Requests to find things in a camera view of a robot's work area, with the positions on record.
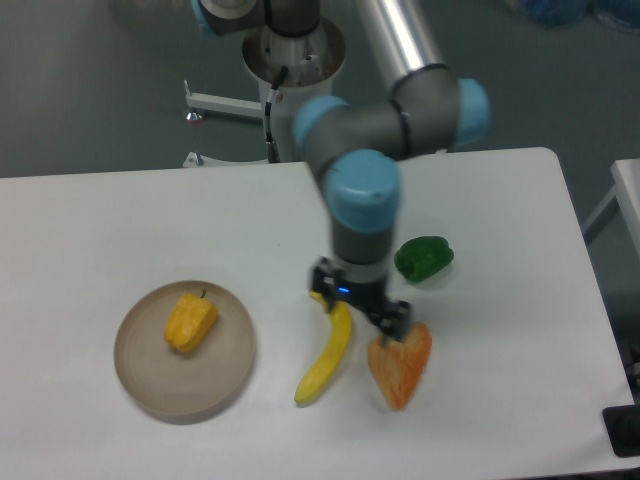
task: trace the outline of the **yellow banana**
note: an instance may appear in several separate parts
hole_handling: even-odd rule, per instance
[[[317,300],[328,310],[327,303],[318,292],[311,291],[309,296]],[[296,389],[293,397],[300,405],[308,405],[322,392],[329,379],[333,376],[344,352],[349,345],[351,338],[351,313],[344,302],[336,302],[333,310],[329,313],[331,320],[331,336],[326,347],[320,354],[313,366],[307,371]]]

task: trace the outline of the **gray floor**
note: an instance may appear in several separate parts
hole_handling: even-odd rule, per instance
[[[545,29],[503,0],[422,3],[450,67],[491,97],[493,128],[473,149],[552,149],[584,220],[612,185],[611,163],[640,157],[640,35],[592,15]],[[348,45],[335,93],[354,105],[383,98],[352,1],[326,0],[325,14]],[[0,177],[178,168],[195,149],[264,158],[259,125],[182,120],[183,78],[193,91],[257,98],[241,42],[202,38],[188,0],[2,0]],[[620,218],[590,254],[616,330],[640,336],[640,260]]]

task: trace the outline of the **silver metal tube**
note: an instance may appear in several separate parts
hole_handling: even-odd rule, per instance
[[[185,96],[187,106],[206,110],[209,112],[228,113],[230,115],[240,115],[241,117],[258,118],[264,117],[264,109],[260,102],[249,102],[235,98],[216,97],[204,93],[190,93]]]
[[[385,85],[442,56],[417,0],[357,0],[367,37]]]

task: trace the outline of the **plate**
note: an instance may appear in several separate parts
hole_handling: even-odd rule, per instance
[[[173,307],[187,292],[218,307],[218,320],[189,354],[164,340]],[[247,380],[255,353],[251,317],[242,302],[213,283],[183,281],[154,290],[125,316],[114,346],[116,373],[148,413],[168,422],[196,423],[227,407]]]

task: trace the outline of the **white furniture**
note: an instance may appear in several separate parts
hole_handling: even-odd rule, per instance
[[[307,297],[329,253],[303,164],[0,180],[0,468],[11,479],[498,479],[632,468],[603,408],[632,403],[555,155],[401,164],[396,246],[442,235],[452,268],[391,293],[431,328],[406,411],[386,408],[355,314],[340,376],[313,406],[298,381],[328,320]],[[161,423],[112,360],[129,308],[181,279],[216,282],[253,317],[241,396],[197,425]]]
[[[640,159],[618,160],[611,166],[615,182],[585,221],[582,232],[587,244],[622,212],[633,243],[640,255]]]
[[[620,211],[640,255],[640,159],[618,160],[611,167],[611,173]]]

